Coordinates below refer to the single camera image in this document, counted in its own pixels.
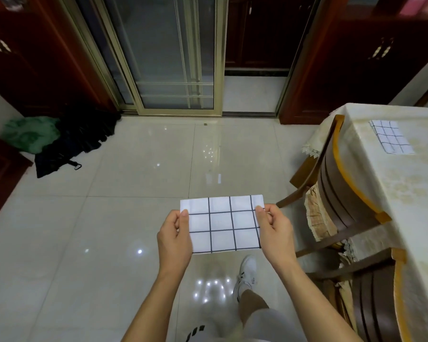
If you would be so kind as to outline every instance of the dining table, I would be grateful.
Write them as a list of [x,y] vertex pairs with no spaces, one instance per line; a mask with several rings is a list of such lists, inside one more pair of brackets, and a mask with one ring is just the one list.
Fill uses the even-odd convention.
[[[360,260],[403,248],[402,299],[414,341],[428,341],[428,108],[347,103],[339,139],[342,165],[357,187],[392,218],[348,240]],[[371,120],[395,121],[411,152],[389,154]]]

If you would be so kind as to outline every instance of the hand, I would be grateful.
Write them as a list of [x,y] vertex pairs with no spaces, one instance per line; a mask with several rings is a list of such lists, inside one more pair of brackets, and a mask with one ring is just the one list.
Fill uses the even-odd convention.
[[260,244],[274,270],[279,274],[286,266],[297,264],[290,220],[274,204],[265,204],[264,210],[257,206],[255,211],[260,225]]
[[182,279],[193,252],[187,210],[171,210],[157,233],[157,243],[159,275],[172,275]]

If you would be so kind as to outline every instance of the person's left hand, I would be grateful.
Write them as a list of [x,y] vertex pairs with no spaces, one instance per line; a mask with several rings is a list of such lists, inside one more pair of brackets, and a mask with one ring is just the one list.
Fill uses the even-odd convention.
[[182,278],[187,269],[193,252],[188,218],[187,210],[182,212],[171,210],[157,233],[160,275]]

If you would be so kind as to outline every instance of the sliding glass door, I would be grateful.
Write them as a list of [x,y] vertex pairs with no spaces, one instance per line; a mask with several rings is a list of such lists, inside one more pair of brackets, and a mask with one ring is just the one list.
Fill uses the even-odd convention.
[[228,0],[61,1],[120,109],[221,116]]

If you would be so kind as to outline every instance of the chair backrest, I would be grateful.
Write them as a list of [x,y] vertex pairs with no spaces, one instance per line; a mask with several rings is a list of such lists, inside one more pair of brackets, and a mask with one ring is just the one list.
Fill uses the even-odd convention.
[[344,115],[336,115],[320,155],[320,199],[338,230],[350,226],[362,229],[391,221],[390,216],[376,207],[353,183],[339,157],[338,141]]
[[365,342],[410,342],[401,297],[406,251],[388,248],[334,271],[308,274],[314,280],[352,280],[356,327]]

